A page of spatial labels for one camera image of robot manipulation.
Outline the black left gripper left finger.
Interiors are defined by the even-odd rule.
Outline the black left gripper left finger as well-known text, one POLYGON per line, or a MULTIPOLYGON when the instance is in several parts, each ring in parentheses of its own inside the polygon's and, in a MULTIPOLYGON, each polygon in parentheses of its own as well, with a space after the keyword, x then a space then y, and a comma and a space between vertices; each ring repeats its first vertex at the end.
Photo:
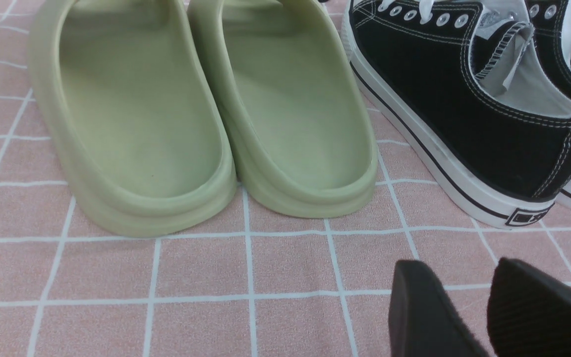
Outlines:
POLYGON ((419 260, 395 263, 388 312, 393 357, 487 357, 442 283, 419 260))

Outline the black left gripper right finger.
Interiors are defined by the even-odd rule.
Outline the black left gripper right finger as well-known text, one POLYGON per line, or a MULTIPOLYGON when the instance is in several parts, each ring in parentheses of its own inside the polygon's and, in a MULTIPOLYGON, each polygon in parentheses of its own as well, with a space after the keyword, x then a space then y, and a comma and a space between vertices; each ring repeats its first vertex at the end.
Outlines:
POLYGON ((501 258, 487 330, 499 357, 571 357, 571 287, 523 260, 501 258))

